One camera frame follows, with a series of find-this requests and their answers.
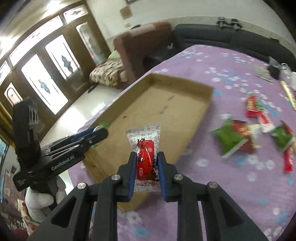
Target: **purple bedsheet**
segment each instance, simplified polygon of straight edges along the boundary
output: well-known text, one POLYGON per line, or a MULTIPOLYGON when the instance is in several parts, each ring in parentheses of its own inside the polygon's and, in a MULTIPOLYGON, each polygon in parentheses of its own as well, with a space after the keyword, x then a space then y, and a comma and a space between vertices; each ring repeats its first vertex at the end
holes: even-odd
MULTIPOLYGON (((282 154, 276 151, 269 134, 259 135, 261 148, 256 149, 255 154, 236 152, 222 159, 209 133, 221 126, 224 114, 246 120, 248 124, 258 124, 256 119, 245 118, 244 101, 246 93, 251 91, 264 104, 275 126, 283 120, 296 131, 296 112, 287 101, 279 82, 275 80, 269 83, 256 77, 254 65, 265 67, 266 64, 233 50, 195 45, 148 73, 183 77, 215 88, 209 111, 176 164, 177 170, 195 182, 207 184, 216 181, 269 240, 276 240, 296 211, 295 172, 283 173, 282 154)), ((80 131, 87 129, 109 105, 80 131)), ((69 169, 74 186, 79 182, 93 184, 84 168, 79 163, 69 169)), ((151 194, 134 212, 118 212, 118 240, 172 241, 176 240, 176 235, 177 204, 165 203, 160 194, 151 194)))

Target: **glass door panel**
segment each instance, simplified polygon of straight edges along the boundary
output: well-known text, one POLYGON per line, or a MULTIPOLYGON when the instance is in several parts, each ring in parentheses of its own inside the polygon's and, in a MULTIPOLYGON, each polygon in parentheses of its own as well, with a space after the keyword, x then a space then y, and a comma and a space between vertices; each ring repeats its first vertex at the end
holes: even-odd
POLYGON ((65 80, 79 89, 85 83, 80 65, 72 53, 63 35, 58 36, 45 46, 51 60, 65 80))
POLYGON ((106 61, 105 54, 102 52, 88 22, 78 25, 76 29, 96 66, 106 61))
POLYGON ((4 92, 4 95, 12 106, 22 101, 22 97, 12 83, 9 84, 4 92))
POLYGON ((64 17, 67 23, 72 22, 73 20, 80 18, 84 15, 88 14, 87 9, 84 5, 80 5, 78 7, 72 8, 66 12, 64 12, 64 17))
POLYGON ((23 66, 22 72, 34 91, 55 115, 68 102, 37 54, 23 66))
POLYGON ((5 61, 0 68, 0 85, 3 83, 5 78, 9 75, 9 73, 10 73, 10 68, 7 64, 7 61, 5 61))
POLYGON ((22 41, 19 46, 9 55, 11 63, 15 66, 18 61, 37 43, 39 43, 46 36, 56 31, 63 26, 63 22, 60 16, 56 16, 52 20, 46 22, 41 27, 36 29, 31 33, 24 41, 22 41))

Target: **white tile floor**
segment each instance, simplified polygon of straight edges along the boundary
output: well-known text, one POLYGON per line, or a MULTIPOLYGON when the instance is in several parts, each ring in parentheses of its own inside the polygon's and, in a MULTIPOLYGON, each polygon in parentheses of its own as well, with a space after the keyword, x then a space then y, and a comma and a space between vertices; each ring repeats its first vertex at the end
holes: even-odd
MULTIPOLYGON (((40 145, 45 146, 62 137, 75 134, 80 127, 111 102, 119 93, 120 90, 103 85, 98 85, 91 93, 85 92, 51 127, 40 145)), ((66 193, 68 194, 73 189, 68 171, 61 173, 60 177, 66 184, 66 193)))

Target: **hand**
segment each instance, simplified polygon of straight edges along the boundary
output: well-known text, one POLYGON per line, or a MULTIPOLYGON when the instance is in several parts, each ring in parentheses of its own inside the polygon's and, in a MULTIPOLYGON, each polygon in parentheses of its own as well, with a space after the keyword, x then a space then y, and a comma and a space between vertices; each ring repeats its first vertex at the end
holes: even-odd
MULTIPOLYGON (((60 176, 57 176, 56 179, 58 187, 56 200, 57 204, 59 204, 67 195, 65 191, 66 185, 60 176)), ((41 223, 46 218, 46 214, 42 209, 53 204, 54 198, 50 194, 39 193, 29 187, 25 201, 31 218, 41 223)))

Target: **brown sofa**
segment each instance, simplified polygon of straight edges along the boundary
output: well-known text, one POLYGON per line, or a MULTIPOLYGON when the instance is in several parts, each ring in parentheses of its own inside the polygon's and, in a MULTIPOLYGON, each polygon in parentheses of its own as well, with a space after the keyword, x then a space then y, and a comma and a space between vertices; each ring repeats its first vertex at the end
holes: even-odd
POLYGON ((146 73, 144 57, 164 46, 171 35, 170 24, 161 22, 145 24, 115 37, 113 44, 120 53, 128 79, 121 88, 125 89, 146 73))

